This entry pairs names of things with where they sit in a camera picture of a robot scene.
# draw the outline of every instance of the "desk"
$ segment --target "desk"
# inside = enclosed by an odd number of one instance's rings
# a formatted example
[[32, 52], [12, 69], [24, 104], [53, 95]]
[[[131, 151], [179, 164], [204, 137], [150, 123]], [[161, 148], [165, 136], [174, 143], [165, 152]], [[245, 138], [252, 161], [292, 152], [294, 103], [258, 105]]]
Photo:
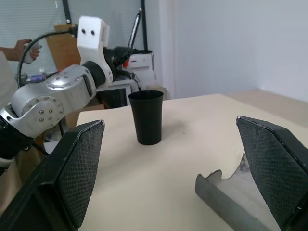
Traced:
[[133, 82], [134, 81], [131, 80], [131, 79], [119, 80], [119, 81], [113, 82], [108, 88], [97, 88], [96, 91], [100, 92], [100, 91], [105, 91], [105, 90], [125, 89], [127, 105], [130, 105], [128, 96], [131, 94], [131, 87], [130, 87], [130, 85]]
[[78, 124], [103, 119], [106, 129], [79, 230], [232, 230], [195, 194], [194, 184], [199, 173], [221, 169], [228, 178], [236, 170], [244, 152], [237, 116], [286, 127], [308, 146], [307, 128], [224, 95], [164, 101], [163, 138], [154, 146], [137, 142], [129, 106], [81, 113]]

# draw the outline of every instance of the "white table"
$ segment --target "white table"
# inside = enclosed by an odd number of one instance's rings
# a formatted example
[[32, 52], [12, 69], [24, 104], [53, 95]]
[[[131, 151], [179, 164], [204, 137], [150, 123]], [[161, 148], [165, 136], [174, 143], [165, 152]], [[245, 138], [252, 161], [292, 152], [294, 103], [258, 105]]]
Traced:
[[230, 177], [244, 152], [237, 116], [286, 127], [307, 146], [308, 129], [223, 95], [164, 101], [163, 138], [137, 142], [131, 107], [83, 112], [103, 119], [96, 184], [80, 231], [229, 231], [194, 192], [195, 179], [222, 169]]
[[130, 105], [128, 96], [131, 94], [132, 83], [134, 83], [134, 81], [130, 79], [115, 81], [108, 88], [97, 88], [96, 91], [100, 92], [105, 90], [125, 89], [127, 105]]

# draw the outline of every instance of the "black plastic cup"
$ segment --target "black plastic cup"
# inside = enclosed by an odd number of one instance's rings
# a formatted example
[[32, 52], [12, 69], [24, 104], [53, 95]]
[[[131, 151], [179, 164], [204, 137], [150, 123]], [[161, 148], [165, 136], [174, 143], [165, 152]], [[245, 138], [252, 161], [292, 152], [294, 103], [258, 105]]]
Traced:
[[154, 145], [162, 139], [161, 91], [144, 90], [128, 96], [134, 115], [137, 140], [143, 145]]

